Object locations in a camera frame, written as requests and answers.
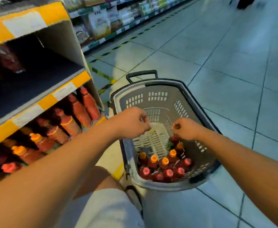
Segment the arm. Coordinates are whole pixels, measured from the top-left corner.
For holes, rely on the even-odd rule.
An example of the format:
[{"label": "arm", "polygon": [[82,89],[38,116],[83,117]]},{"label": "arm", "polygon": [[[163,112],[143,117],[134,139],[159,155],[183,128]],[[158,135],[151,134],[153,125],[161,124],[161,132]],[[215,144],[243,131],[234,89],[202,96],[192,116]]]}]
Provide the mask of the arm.
[{"label": "arm", "polygon": [[252,151],[191,119],[177,120],[172,130],[180,138],[197,140],[208,147],[252,202],[278,226],[277,161]]},{"label": "arm", "polygon": [[103,152],[149,129],[145,111],[131,107],[1,181],[0,227],[52,226]]}]

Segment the white shorts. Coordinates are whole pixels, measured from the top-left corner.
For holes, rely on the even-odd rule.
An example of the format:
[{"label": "white shorts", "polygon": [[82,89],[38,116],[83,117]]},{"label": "white shorts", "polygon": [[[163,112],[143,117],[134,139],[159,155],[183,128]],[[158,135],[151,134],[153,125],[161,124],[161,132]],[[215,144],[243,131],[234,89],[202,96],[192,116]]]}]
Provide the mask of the white shorts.
[{"label": "white shorts", "polygon": [[97,190],[68,203],[55,228],[140,228],[144,222],[127,195]]}]

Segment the hand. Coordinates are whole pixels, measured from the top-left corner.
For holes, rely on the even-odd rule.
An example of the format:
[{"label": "hand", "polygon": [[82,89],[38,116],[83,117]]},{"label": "hand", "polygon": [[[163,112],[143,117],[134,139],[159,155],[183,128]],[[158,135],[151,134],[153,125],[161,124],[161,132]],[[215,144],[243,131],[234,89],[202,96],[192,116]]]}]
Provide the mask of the hand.
[{"label": "hand", "polygon": [[146,112],[138,107],[128,108],[110,120],[114,123],[114,128],[117,128],[118,139],[136,138],[151,129]]},{"label": "hand", "polygon": [[175,136],[190,141],[199,141],[205,129],[204,126],[189,118],[179,118],[172,126]]}]

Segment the aisle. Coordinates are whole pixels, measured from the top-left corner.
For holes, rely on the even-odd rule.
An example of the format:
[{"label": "aisle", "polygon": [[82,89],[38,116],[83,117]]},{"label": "aisle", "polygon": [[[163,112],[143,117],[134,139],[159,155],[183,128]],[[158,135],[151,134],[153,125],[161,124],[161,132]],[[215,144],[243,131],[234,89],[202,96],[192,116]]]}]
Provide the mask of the aisle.
[{"label": "aisle", "polygon": [[[237,11],[229,1],[200,0],[150,28],[168,13],[87,61],[144,32],[93,64],[118,80],[114,89],[127,84],[126,73],[141,70],[182,80],[224,135],[278,160],[278,3],[257,7],[256,0]],[[97,88],[108,83],[92,75]],[[198,189],[144,194],[147,227],[276,227],[223,167]]]}]

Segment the shopping basket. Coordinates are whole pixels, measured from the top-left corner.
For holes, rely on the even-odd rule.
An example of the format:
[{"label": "shopping basket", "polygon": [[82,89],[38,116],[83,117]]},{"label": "shopping basket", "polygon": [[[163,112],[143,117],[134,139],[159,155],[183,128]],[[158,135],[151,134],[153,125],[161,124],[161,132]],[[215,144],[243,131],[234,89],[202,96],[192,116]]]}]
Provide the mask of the shopping basket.
[{"label": "shopping basket", "polygon": [[[130,80],[132,77],[145,74],[154,74],[155,78],[137,82]],[[220,163],[207,147],[197,141],[182,141],[183,156],[191,158],[193,165],[190,172],[179,182],[159,183],[144,180],[139,176],[137,168],[139,150],[142,148],[149,150],[148,157],[153,154],[157,154],[159,158],[166,157],[167,142],[173,135],[171,127],[178,118],[191,118],[210,130],[218,133],[220,131],[182,81],[158,78],[156,70],[130,73],[126,75],[126,79],[130,84],[111,94],[114,114],[136,106],[145,110],[152,124],[152,130],[140,137],[120,141],[126,175],[131,177],[134,184],[155,190],[179,191],[204,183],[207,176],[213,173]]]}]

